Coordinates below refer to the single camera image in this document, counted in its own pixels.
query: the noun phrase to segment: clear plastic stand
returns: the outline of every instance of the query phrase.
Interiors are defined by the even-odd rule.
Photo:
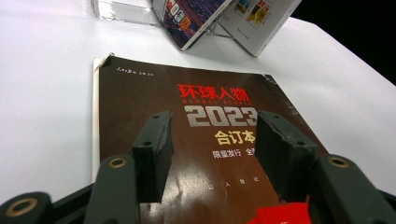
[[[97,18],[163,28],[155,15],[153,7],[136,6],[128,2],[107,0],[91,0],[91,7],[93,14]],[[214,23],[206,31],[206,34],[234,39],[217,23]]]

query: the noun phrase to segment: book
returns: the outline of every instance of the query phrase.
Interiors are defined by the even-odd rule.
[[[254,155],[258,111],[287,119],[326,152],[270,75],[110,55],[93,81],[93,163],[127,153],[152,115],[173,114],[162,202],[140,204],[141,223],[248,223],[258,208],[279,205]]]
[[[219,24],[249,53],[259,56],[302,0],[237,0]]]
[[[154,13],[181,50],[189,49],[233,0],[154,0]]]

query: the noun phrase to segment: white table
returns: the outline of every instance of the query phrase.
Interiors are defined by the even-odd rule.
[[[88,0],[0,4],[0,203],[91,183],[92,60],[272,75],[329,152],[396,194],[396,88],[315,24],[290,18],[260,57],[204,36],[181,52],[165,30],[96,19]]]

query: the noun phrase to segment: book on stand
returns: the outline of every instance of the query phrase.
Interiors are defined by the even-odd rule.
[[[302,0],[237,0],[219,19],[249,53],[259,56]]]
[[[158,20],[181,50],[189,49],[233,0],[154,0]]]
[[[92,154],[125,154],[146,120],[173,113],[174,154],[161,203],[140,204],[141,223],[248,223],[279,205],[256,159],[257,112],[277,113],[325,148],[272,76],[142,63],[95,64]]]

